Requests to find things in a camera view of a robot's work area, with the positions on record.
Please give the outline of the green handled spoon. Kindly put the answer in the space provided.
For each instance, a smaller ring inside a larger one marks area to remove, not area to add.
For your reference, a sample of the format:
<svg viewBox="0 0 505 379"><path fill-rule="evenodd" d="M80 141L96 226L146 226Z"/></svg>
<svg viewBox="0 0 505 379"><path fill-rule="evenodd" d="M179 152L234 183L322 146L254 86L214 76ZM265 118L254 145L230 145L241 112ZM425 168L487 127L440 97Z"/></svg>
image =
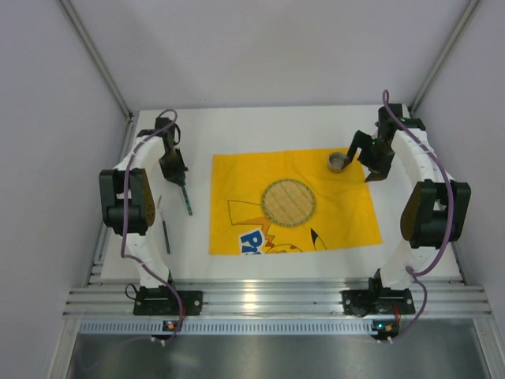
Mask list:
<svg viewBox="0 0 505 379"><path fill-rule="evenodd" d="M183 196L183 199L185 202L187 213L189 214L189 216L192 216L193 215L193 208L190 203L189 194L187 192L186 185L181 186L181 192L182 192L182 196Z"/></svg>

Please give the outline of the speckled ceramic cup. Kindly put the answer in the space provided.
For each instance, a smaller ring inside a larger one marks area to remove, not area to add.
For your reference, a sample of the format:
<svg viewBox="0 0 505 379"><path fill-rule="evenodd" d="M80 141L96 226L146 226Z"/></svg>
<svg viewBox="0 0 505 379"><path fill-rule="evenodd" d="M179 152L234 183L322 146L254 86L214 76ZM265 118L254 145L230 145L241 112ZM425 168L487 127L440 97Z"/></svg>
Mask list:
<svg viewBox="0 0 505 379"><path fill-rule="evenodd" d="M343 152L333 152L327 159L327 168L332 173L342 173L350 164L347 154Z"/></svg>

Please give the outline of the yellow printed cloth placemat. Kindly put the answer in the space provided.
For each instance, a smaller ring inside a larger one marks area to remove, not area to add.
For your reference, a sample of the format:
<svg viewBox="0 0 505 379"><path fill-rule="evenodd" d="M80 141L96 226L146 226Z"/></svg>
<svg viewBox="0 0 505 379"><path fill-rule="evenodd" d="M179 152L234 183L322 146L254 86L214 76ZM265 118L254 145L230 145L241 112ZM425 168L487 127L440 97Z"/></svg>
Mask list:
<svg viewBox="0 0 505 379"><path fill-rule="evenodd" d="M211 166L211 255L310 253L382 242L362 166L352 162L332 173L333 149L216 155ZM291 178L315 194L316 211L305 224L288 228L263 213L261 196L273 182Z"/></svg>

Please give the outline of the round woven yellow plate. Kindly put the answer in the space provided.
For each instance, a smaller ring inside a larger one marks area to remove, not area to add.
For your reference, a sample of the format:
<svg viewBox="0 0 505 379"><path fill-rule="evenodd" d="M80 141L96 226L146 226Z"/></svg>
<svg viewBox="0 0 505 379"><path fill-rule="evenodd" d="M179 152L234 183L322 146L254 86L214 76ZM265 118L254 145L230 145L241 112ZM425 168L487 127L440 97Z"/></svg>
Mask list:
<svg viewBox="0 0 505 379"><path fill-rule="evenodd" d="M307 223L316 211L314 192L303 182L286 178L271 183L261 196L264 215L280 227Z"/></svg>

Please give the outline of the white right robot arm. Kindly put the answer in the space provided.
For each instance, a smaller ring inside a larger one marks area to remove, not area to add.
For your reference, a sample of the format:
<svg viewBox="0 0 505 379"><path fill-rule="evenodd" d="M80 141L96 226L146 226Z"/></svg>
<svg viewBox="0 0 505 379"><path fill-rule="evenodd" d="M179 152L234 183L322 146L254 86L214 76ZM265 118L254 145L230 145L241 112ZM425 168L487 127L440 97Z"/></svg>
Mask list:
<svg viewBox="0 0 505 379"><path fill-rule="evenodd" d="M342 293L345 314L356 317L415 312L410 282L431 272L447 246L460 238L471 196L468 183L455 181L440 167L419 118L382 119L376 125L375 136L354 134L341 166L357 159L370 171L367 181L381 181L399 158L413 189L400 217L396 251L368 279L367 289Z"/></svg>

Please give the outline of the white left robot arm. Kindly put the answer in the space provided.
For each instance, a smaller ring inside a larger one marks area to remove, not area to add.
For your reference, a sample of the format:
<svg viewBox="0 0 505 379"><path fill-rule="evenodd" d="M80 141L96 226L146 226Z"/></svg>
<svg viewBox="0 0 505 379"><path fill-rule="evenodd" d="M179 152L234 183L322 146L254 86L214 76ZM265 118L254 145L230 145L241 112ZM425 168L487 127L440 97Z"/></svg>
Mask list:
<svg viewBox="0 0 505 379"><path fill-rule="evenodd" d="M133 297L137 316L185 315L183 296L157 243L167 234L161 200L155 199L151 186L151 178L158 176L185 188L187 167L177 148L180 134L176 124L143 129L123 161L99 173L103 222L121 237L120 257L131 260L139 273Z"/></svg>

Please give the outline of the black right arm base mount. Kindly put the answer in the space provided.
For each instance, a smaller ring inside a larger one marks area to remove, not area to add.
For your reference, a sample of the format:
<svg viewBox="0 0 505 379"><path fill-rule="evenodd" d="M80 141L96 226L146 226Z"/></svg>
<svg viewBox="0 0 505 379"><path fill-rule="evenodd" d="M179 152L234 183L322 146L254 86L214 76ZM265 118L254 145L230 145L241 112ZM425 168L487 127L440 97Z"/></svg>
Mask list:
<svg viewBox="0 0 505 379"><path fill-rule="evenodd" d="M342 292L345 315L365 317L368 315L415 314L409 289L402 291L383 289L379 294L370 290L347 290Z"/></svg>

